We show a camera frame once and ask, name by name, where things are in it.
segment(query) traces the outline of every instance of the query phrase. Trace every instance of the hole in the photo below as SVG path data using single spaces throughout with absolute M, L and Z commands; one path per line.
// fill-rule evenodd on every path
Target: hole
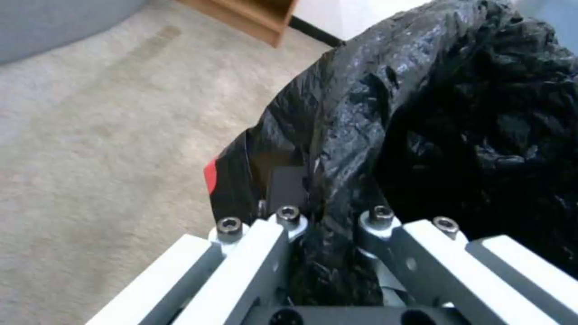
M 281 309 L 271 316 L 269 325 L 303 325 L 303 318 L 293 309 Z
M 416 259 L 413 257 L 408 257 L 407 260 L 405 260 L 405 265 L 410 271 L 417 270 L 417 262 Z
M 402 325 L 435 325 L 435 322 L 423 311 L 410 310 L 401 315 Z
M 283 207 L 283 209 L 281 209 L 281 213 L 287 216 L 291 216 L 295 214 L 295 208 L 290 207 L 290 206 L 285 206 Z
M 453 223 L 451 223 L 451 222 L 449 222 L 449 221 L 447 221 L 447 220 L 444 220 L 444 219 L 439 220 L 439 221 L 438 221 L 438 224 L 439 224 L 440 226 L 446 227 L 446 228 L 451 228 L 451 227 L 454 226 Z
M 375 212 L 375 215 L 377 216 L 386 216 L 391 214 L 391 209 L 384 206 L 384 205 L 378 205 L 375 208 L 373 208 L 373 211 Z
M 225 218 L 221 221 L 221 225 L 223 226 L 223 228 L 232 229 L 236 228 L 239 225 L 239 223 L 236 219 Z

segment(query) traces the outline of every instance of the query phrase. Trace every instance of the metal bolt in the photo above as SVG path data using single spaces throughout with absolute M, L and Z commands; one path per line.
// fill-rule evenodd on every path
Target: metal bolt
M 376 205 L 369 211 L 369 222 L 373 226 L 387 228 L 394 219 L 394 212 L 385 205 Z
M 234 242 L 243 235 L 243 223 L 237 217 L 225 217 L 217 222 L 217 238 L 224 242 Z
M 455 239 L 460 231 L 458 223 L 448 217 L 435 217 L 433 225 L 451 239 Z
M 259 218 L 266 218 L 267 217 L 267 201 L 266 200 L 259 200 L 257 204 L 257 216 Z
M 285 228 L 294 228 L 299 224 L 299 208 L 293 205 L 285 205 L 277 209 L 275 219 L 278 224 Z

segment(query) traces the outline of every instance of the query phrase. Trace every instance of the white wall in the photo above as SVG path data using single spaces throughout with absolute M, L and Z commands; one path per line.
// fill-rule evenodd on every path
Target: white wall
M 393 14 L 429 0 L 299 0 L 294 16 L 348 40 Z

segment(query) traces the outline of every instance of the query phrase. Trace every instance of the black baseboard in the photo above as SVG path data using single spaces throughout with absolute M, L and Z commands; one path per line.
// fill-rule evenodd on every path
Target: black baseboard
M 289 22 L 289 26 L 297 29 L 298 31 L 302 32 L 305 35 L 308 35 L 316 40 L 323 42 L 329 46 L 335 47 L 341 43 L 342 40 L 339 38 L 320 30 L 319 28 L 309 24 L 306 21 L 303 21 L 295 16 L 291 18 Z

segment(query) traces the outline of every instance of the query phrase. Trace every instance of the wooden shelf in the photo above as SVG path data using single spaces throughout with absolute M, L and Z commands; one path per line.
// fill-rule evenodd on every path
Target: wooden shelf
M 178 0 L 277 47 L 297 0 Z
M 280 8 L 267 6 L 267 0 L 212 1 L 274 31 L 281 32 L 285 28 L 286 10 L 279 10 Z

